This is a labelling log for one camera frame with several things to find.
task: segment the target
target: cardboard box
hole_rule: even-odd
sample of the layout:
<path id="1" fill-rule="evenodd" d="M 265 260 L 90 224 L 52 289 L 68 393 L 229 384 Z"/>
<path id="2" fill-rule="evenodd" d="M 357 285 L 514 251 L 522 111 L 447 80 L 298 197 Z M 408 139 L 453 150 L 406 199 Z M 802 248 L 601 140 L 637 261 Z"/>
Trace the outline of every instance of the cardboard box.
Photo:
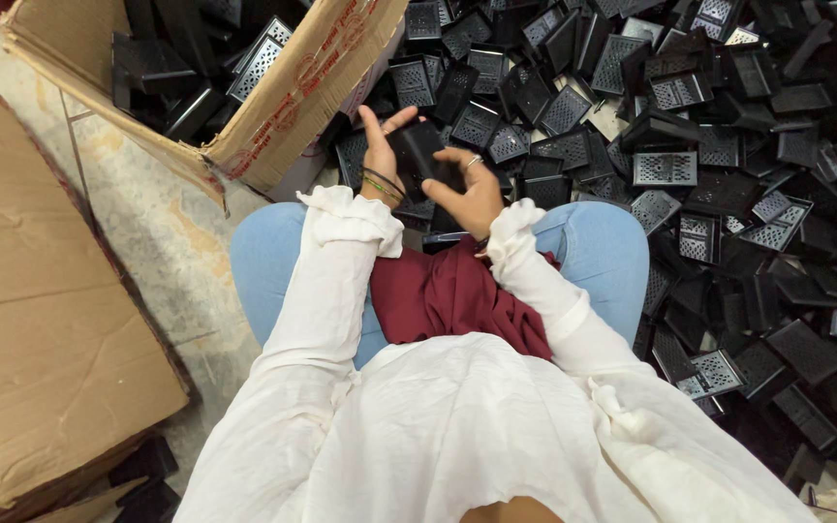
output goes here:
<path id="1" fill-rule="evenodd" d="M 111 105 L 110 38 L 128 32 L 124 0 L 18 0 L 0 30 L 6 50 L 224 207 L 225 186 L 238 179 L 277 200 L 308 189 L 325 163 L 311 144 L 337 111 L 354 114 L 373 88 L 407 3 L 315 2 L 232 121 L 202 148 L 164 138 Z"/>
<path id="2" fill-rule="evenodd" d="M 76 502 L 186 403 L 163 347 L 0 99 L 0 521 Z"/>

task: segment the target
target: ring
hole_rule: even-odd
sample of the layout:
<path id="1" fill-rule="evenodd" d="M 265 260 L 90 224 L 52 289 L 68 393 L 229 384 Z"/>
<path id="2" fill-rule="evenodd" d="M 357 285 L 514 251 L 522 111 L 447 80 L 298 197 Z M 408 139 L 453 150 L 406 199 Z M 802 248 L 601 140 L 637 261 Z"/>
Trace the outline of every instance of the ring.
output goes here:
<path id="1" fill-rule="evenodd" d="M 471 166 L 477 162 L 482 162 L 482 156 L 480 154 L 474 154 L 471 161 L 467 162 L 467 166 L 464 169 L 470 169 Z"/>

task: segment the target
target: finger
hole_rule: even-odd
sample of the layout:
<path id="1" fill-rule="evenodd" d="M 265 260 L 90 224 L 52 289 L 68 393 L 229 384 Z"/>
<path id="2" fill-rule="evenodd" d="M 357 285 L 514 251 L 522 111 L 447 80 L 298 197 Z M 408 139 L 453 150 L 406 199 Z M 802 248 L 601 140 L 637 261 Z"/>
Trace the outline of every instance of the finger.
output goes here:
<path id="1" fill-rule="evenodd" d="M 421 189 L 432 198 L 434 202 L 445 208 L 447 212 L 454 213 L 454 209 L 460 208 L 461 196 L 437 180 L 427 179 L 421 183 Z"/>
<path id="2" fill-rule="evenodd" d="M 473 153 L 466 149 L 458 149 L 457 147 L 446 147 L 434 154 L 434 159 L 439 162 L 452 162 L 458 164 L 460 173 L 464 175 L 464 181 L 467 186 L 477 184 L 487 177 L 495 177 L 489 169 L 482 163 L 482 161 L 473 162 L 469 168 L 468 164 L 473 160 Z"/>
<path id="3" fill-rule="evenodd" d="M 379 128 L 379 121 L 377 115 L 370 110 L 366 105 L 361 105 L 357 108 L 357 112 L 361 115 L 361 120 L 364 120 L 364 130 L 366 132 L 366 143 L 370 147 L 389 147 L 386 141 L 386 136 Z"/>
<path id="4" fill-rule="evenodd" d="M 383 129 L 383 134 L 390 134 L 392 131 L 398 129 L 399 127 L 409 123 L 409 120 L 415 118 L 419 112 L 419 108 L 415 105 L 410 105 L 405 109 L 402 109 L 399 113 L 395 113 L 393 116 L 390 116 L 389 119 L 383 122 L 383 125 L 380 126 Z"/>

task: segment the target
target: ruffled sleeve cuff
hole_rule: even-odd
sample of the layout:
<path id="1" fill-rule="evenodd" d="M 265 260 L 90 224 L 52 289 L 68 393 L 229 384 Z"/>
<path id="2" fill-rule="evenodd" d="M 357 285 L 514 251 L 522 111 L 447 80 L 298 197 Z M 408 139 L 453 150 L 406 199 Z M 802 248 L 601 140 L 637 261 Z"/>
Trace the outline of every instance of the ruffled sleeve cuff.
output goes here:
<path id="1" fill-rule="evenodd" d="M 544 218 L 545 210 L 535 207 L 530 198 L 522 198 L 502 209 L 489 226 L 489 242 L 486 255 L 493 262 L 492 272 L 496 281 L 505 280 L 506 273 L 515 268 L 512 261 L 520 253 L 536 252 L 532 225 Z"/>
<path id="2" fill-rule="evenodd" d="M 378 256 L 399 258 L 403 251 L 403 224 L 379 200 L 354 196 L 350 187 L 315 187 L 311 196 L 296 193 L 309 206 L 306 216 L 311 236 L 319 246 L 335 240 L 379 240 Z"/>

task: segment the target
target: bangle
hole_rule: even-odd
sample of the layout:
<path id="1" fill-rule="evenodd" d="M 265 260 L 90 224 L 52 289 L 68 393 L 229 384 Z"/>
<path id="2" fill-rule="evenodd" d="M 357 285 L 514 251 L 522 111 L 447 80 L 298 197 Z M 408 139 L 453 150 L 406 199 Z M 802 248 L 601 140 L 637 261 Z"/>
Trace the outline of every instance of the bangle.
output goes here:
<path id="1" fill-rule="evenodd" d="M 376 187 L 376 188 L 377 188 L 377 190 L 378 190 L 378 191 L 380 191 L 380 192 L 384 193 L 386 196 L 389 196 L 390 198 L 392 198 L 393 200 L 395 200 L 395 201 L 396 201 L 396 203 L 401 203 L 401 202 L 403 201 L 403 199 L 402 199 L 400 196 L 398 196 L 398 195 L 394 195 L 393 193 L 391 193 L 391 192 L 387 191 L 387 190 L 386 190 L 386 189 L 385 189 L 382 185 L 377 184 L 376 182 L 374 182 L 374 181 L 370 180 L 370 179 L 369 179 L 369 178 L 367 178 L 366 176 L 363 176 L 363 175 L 362 175 L 362 176 L 361 176 L 361 178 L 363 178 L 363 179 L 364 179 L 364 182 L 367 182 L 368 184 L 373 185 L 374 187 Z"/>
<path id="2" fill-rule="evenodd" d="M 373 175 L 377 176 L 377 177 L 378 177 L 380 180 L 382 180 L 383 182 L 385 182 L 385 183 L 387 183 L 387 184 L 391 185 L 391 186 L 392 186 L 392 188 L 393 188 L 393 189 L 395 189 L 395 190 L 396 190 L 396 192 L 397 192 L 397 193 L 399 193 L 399 195 L 400 195 L 402 198 L 405 198 L 405 193 L 403 192 L 403 190 L 402 190 L 402 189 L 400 189 L 400 188 L 399 188 L 399 185 L 394 184 L 394 183 L 393 183 L 393 182 L 391 182 L 388 178 L 386 178 L 386 177 L 385 177 L 385 176 L 383 176 L 382 174 L 379 174 L 378 172 L 376 172 L 376 171 L 372 170 L 371 168 L 364 168 L 364 170 L 365 170 L 366 172 L 369 172 L 370 174 L 373 174 Z"/>

